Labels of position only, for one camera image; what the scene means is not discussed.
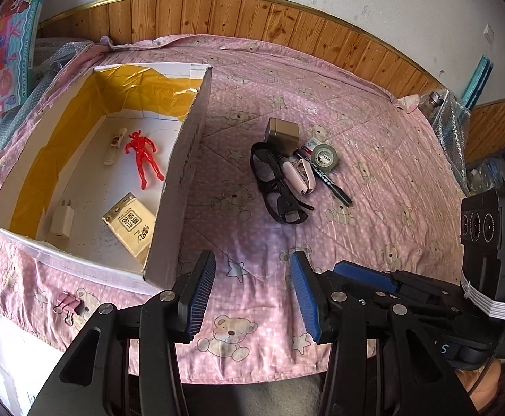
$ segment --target white cardboard box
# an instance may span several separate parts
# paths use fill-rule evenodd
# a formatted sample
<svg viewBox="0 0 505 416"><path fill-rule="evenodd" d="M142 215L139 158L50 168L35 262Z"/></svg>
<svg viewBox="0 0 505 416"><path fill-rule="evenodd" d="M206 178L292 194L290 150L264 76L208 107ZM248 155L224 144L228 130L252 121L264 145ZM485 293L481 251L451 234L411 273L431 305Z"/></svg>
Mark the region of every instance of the white cardboard box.
<svg viewBox="0 0 505 416"><path fill-rule="evenodd" d="M170 288L210 97L210 66L143 63L96 67L42 116L0 189L0 233L36 260L104 285L154 295ZM141 190L126 135L113 166L105 152L120 128L141 130L162 182L145 162ZM141 265L116 239L102 215L132 192L156 215L148 257ZM68 240L48 233L54 209L74 210Z"/></svg>

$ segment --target red action figure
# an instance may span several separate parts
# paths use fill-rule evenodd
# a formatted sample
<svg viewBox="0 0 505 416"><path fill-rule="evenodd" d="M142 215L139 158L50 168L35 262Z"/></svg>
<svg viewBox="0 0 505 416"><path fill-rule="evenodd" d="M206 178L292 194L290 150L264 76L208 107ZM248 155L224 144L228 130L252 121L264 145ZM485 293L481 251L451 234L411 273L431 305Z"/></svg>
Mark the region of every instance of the red action figure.
<svg viewBox="0 0 505 416"><path fill-rule="evenodd" d="M151 163L152 168L156 172L156 176L160 181L164 181L164 175L160 172L160 169L156 165L154 158L152 158L151 152L149 152L145 145L148 143L152 147L152 153L156 153L156 147L153 142L148 139L148 137L141 136L141 130L134 131L129 135L132 141L126 145L126 154L129 153L130 148L135 149L135 153L137 153L137 169L139 170L139 176L141 177L141 189L145 189L146 187L146 179L145 172L143 171L143 159Z"/></svg>

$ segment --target screw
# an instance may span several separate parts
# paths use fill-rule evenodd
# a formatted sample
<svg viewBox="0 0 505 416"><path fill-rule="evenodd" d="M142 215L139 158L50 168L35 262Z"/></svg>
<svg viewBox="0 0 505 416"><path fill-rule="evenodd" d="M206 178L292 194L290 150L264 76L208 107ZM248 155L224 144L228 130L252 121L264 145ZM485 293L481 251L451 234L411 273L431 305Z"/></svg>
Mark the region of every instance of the screw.
<svg viewBox="0 0 505 416"><path fill-rule="evenodd" d="M111 303L105 303L98 307L98 313L99 314L110 314L114 310L114 306Z"/></svg>
<svg viewBox="0 0 505 416"><path fill-rule="evenodd" d="M401 305L400 303L393 305L393 313L395 313L398 316L404 316L407 314L407 307L404 305Z"/></svg>
<svg viewBox="0 0 505 416"><path fill-rule="evenodd" d="M341 291L334 291L331 293L331 299L334 302L345 302L345 300L347 300L347 294Z"/></svg>
<svg viewBox="0 0 505 416"><path fill-rule="evenodd" d="M162 302L171 302L175 298L176 298L176 293L171 290L162 291L160 293L160 300Z"/></svg>

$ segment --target electrical outlet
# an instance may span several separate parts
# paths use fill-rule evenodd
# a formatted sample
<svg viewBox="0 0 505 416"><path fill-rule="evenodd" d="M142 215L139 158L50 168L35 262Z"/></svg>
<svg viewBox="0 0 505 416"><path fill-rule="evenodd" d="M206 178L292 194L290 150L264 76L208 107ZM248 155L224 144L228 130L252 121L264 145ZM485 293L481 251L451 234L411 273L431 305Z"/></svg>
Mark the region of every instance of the electrical outlet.
<svg viewBox="0 0 505 416"><path fill-rule="evenodd" d="M486 25L486 28L484 29L484 37L487 39L487 41L491 44L493 43L493 37L495 34L493 34L492 27L489 25Z"/></svg>

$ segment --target wooden paneling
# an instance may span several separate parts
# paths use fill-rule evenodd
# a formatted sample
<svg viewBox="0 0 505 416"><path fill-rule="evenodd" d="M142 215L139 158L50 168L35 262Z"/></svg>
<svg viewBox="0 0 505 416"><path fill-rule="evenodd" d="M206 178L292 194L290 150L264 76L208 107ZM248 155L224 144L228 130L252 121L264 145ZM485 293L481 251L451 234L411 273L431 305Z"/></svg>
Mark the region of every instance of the wooden paneling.
<svg viewBox="0 0 505 416"><path fill-rule="evenodd" d="M183 0L156 0L155 37L181 34Z"/></svg>
<svg viewBox="0 0 505 416"><path fill-rule="evenodd" d="M299 18L299 12L299 9L279 4L271 5L262 40L287 46Z"/></svg>
<svg viewBox="0 0 505 416"><path fill-rule="evenodd" d="M464 156L467 163L505 148L505 100L472 110Z"/></svg>
<svg viewBox="0 0 505 416"><path fill-rule="evenodd" d="M156 0L131 0L131 39L138 42L156 36Z"/></svg>
<svg viewBox="0 0 505 416"><path fill-rule="evenodd" d="M170 34L265 40L334 63L397 97L439 83L388 45L320 12L264 0L121 0L42 24L41 36L110 36L125 44Z"/></svg>

